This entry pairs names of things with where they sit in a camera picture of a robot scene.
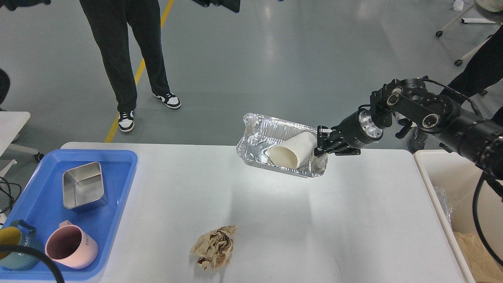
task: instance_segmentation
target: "black and white sneaker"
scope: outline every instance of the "black and white sneaker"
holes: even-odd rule
[[[416,151],[425,149],[428,134],[418,127],[412,129],[412,136],[407,141],[407,148],[410,153],[414,154]]]
[[[123,132],[131,131],[134,128],[133,111],[119,112],[119,129]]]
[[[171,92],[166,95],[156,95],[154,93],[154,96],[161,100],[161,102],[163,102],[169,109],[178,109],[182,106],[178,97]]]

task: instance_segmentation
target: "floor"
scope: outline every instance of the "floor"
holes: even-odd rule
[[[159,0],[161,12],[168,3]],[[330,127],[394,78],[428,75],[447,84],[466,65],[453,62],[497,28],[456,23],[435,37],[459,13],[452,4],[244,0],[234,14],[174,0],[162,46],[171,89],[183,106],[173,111],[159,103],[144,73],[135,129],[118,131],[113,142],[235,145],[248,112]],[[16,144],[47,153],[70,141],[103,142],[115,123],[116,101],[78,1],[3,8],[0,27],[0,67],[12,81],[2,108],[31,113]],[[136,70],[141,55],[132,36],[130,49]],[[503,104],[502,92],[498,83],[474,98],[486,117]],[[399,130],[395,124],[370,148],[406,149],[405,139],[394,137]],[[429,139],[427,149],[436,148]],[[1,159],[18,160],[6,178],[23,187],[37,166],[30,155],[7,151]]]

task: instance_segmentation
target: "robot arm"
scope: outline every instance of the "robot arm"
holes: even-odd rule
[[[457,152],[488,176],[502,180],[503,127],[462,109],[448,96],[428,92],[424,80],[395,79],[372,92],[370,105],[360,106],[339,125],[319,126],[315,156],[360,154],[361,148],[382,138],[396,116],[403,117],[398,120],[403,129],[397,138],[403,138],[415,123],[446,151]]]

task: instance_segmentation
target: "stainless steel container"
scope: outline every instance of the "stainless steel container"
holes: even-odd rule
[[[83,212],[107,203],[99,162],[91,162],[63,174],[63,205]]]
[[[302,132],[317,135],[316,128],[264,116],[247,113],[243,117],[244,136],[237,144],[236,151],[245,164],[299,177],[318,177],[326,169],[327,155],[315,157],[311,154],[298,169],[289,169],[274,165],[267,154],[267,149],[280,144]]]

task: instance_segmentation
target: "white bin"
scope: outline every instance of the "white bin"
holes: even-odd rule
[[[444,188],[447,193],[449,205],[452,207],[452,229],[461,233],[477,233],[473,222],[472,201],[482,171],[468,159],[444,150],[418,151],[414,154],[414,158],[465,280],[467,283],[475,283],[434,187]],[[478,199],[480,227],[491,248],[500,257],[503,256],[502,216],[501,198],[487,183],[484,183]]]

